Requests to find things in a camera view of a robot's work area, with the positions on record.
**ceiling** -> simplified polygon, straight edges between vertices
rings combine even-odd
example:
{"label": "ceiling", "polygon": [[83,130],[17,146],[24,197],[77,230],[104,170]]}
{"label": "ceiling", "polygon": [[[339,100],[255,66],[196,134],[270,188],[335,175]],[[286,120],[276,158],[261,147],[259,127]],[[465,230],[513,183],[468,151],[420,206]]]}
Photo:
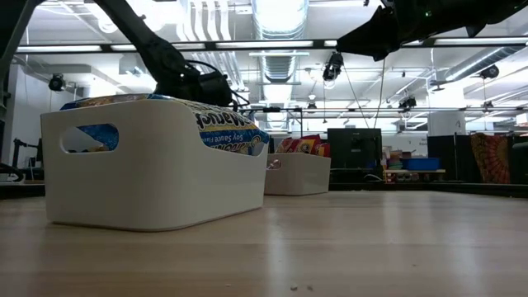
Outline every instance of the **ceiling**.
{"label": "ceiling", "polygon": [[[368,7],[362,7],[357,4],[358,2],[362,3],[362,1],[340,2],[339,0],[310,1],[304,37],[306,39],[336,39],[365,23],[374,13],[376,1],[370,1]],[[255,39],[252,14],[248,13],[248,10],[251,11],[251,2],[249,0],[229,1],[229,8],[229,31],[233,39]],[[167,15],[165,17],[174,16],[176,18],[178,14],[176,12],[173,14],[167,12]],[[520,35],[518,32],[523,28],[528,32],[527,16],[528,10],[525,9],[502,23],[487,26],[478,36]],[[111,34],[101,32],[98,28],[98,19],[89,14],[83,1],[45,2],[43,6],[35,10],[26,32],[27,34],[22,38],[21,45],[28,44],[28,42],[30,45],[129,43],[119,31]],[[177,37],[174,23],[166,24],[157,33],[166,40],[180,41]],[[465,29],[447,32],[441,36],[467,37]],[[322,107],[323,98],[326,98],[326,107],[344,108],[354,104],[353,93],[362,99],[360,104],[364,107],[377,107],[380,99],[382,99],[381,106],[386,107],[388,105],[385,103],[387,98],[393,98],[394,102],[391,104],[397,105],[398,99],[401,97],[395,96],[396,92],[402,91],[404,86],[416,80],[417,77],[431,69],[440,71],[453,67],[481,50],[483,49],[401,49],[396,53],[390,54],[384,62],[374,62],[370,57],[344,54],[346,73],[342,73],[338,77],[336,86],[333,89],[326,90],[323,84],[315,82],[305,69],[320,69],[324,66],[332,51],[308,50],[306,52],[308,52],[309,56],[300,57],[297,64],[290,106],[304,107],[306,106],[306,101],[309,100],[308,95],[314,94],[318,107]],[[235,54],[237,66],[249,92],[251,103],[262,102],[264,98],[258,59],[250,57],[247,51],[237,51]],[[190,58],[191,54],[185,53],[185,56]],[[127,92],[152,91],[152,81],[140,80],[136,77],[119,73],[119,62],[122,57],[123,54],[42,54],[32,55],[30,61],[32,61],[31,65],[38,64],[39,69],[49,66],[56,67],[57,65],[88,64],[110,78],[114,86],[117,85],[118,88]],[[524,78],[526,77],[525,68],[528,67],[528,52],[525,49],[497,63],[497,66],[501,69],[501,75],[494,80],[488,80],[485,88],[482,87],[483,82],[479,78],[465,78],[458,82],[464,88],[464,104],[466,106],[480,106],[485,97],[500,98],[513,90],[527,87],[528,82]],[[69,78],[68,75],[65,75],[65,77],[72,82],[75,80],[76,83],[84,87],[100,87],[104,85],[104,83],[101,84],[101,79],[94,79],[93,74],[90,73],[87,73],[86,76],[79,76],[79,73],[75,73]],[[107,89],[109,92],[116,90],[115,87],[107,87]],[[417,98],[419,106],[427,106],[427,94],[430,88],[427,86],[425,79],[417,80],[416,83],[409,87],[409,90]],[[523,93],[510,99],[495,106],[528,104],[528,97]],[[467,116],[480,117],[481,115],[482,113],[469,114]],[[320,117],[321,115],[316,113],[309,116]],[[327,113],[325,116],[343,117],[343,114]],[[346,117],[357,116],[361,115],[346,115]],[[399,117],[397,113],[387,114],[387,116],[393,117],[393,121]],[[497,119],[490,116],[488,120],[505,122],[513,116],[515,116],[515,113],[507,112],[502,113],[500,116],[497,115]],[[419,115],[413,120],[419,123],[419,119],[424,121],[426,118],[427,114]]]}

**patterned fabric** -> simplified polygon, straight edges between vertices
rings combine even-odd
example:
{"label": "patterned fabric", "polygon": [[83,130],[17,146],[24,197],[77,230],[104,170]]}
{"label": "patterned fabric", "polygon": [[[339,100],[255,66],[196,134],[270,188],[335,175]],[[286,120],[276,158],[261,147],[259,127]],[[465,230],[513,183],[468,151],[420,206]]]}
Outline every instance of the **patterned fabric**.
{"label": "patterned fabric", "polygon": [[510,183],[506,136],[471,135],[471,149],[485,183]]}

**storage bin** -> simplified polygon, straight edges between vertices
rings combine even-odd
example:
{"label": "storage bin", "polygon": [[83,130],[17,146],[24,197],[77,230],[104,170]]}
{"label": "storage bin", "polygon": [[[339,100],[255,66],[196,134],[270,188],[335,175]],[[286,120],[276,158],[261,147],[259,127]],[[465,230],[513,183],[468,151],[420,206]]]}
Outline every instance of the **storage bin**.
{"label": "storage bin", "polygon": [[434,171],[440,169],[439,158],[403,158],[403,169]]}
{"label": "storage bin", "polygon": [[280,167],[266,172],[266,195],[303,196],[328,192],[330,158],[307,153],[273,153],[268,163]]}
{"label": "storage bin", "polygon": [[[209,148],[182,104],[131,101],[41,119],[51,221],[159,231],[262,206],[267,144],[258,156]],[[66,152],[65,130],[98,124],[118,129],[115,150]]]}

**wood grain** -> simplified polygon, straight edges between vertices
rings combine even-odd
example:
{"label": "wood grain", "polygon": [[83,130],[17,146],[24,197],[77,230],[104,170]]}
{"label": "wood grain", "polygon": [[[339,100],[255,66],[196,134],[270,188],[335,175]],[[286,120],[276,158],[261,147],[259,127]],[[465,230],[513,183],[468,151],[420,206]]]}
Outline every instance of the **wood grain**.
{"label": "wood grain", "polygon": [[525,200],[267,197],[261,210],[164,233],[50,224],[41,198],[0,200],[2,297],[505,297],[528,295],[527,267]]}

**black monitor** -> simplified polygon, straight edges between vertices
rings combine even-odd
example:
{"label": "black monitor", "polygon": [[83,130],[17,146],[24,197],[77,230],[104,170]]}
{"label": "black monitor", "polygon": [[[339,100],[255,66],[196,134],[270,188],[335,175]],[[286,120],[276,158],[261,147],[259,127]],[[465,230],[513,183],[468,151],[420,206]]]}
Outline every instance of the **black monitor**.
{"label": "black monitor", "polygon": [[381,129],[328,129],[332,168],[373,168],[381,158]]}

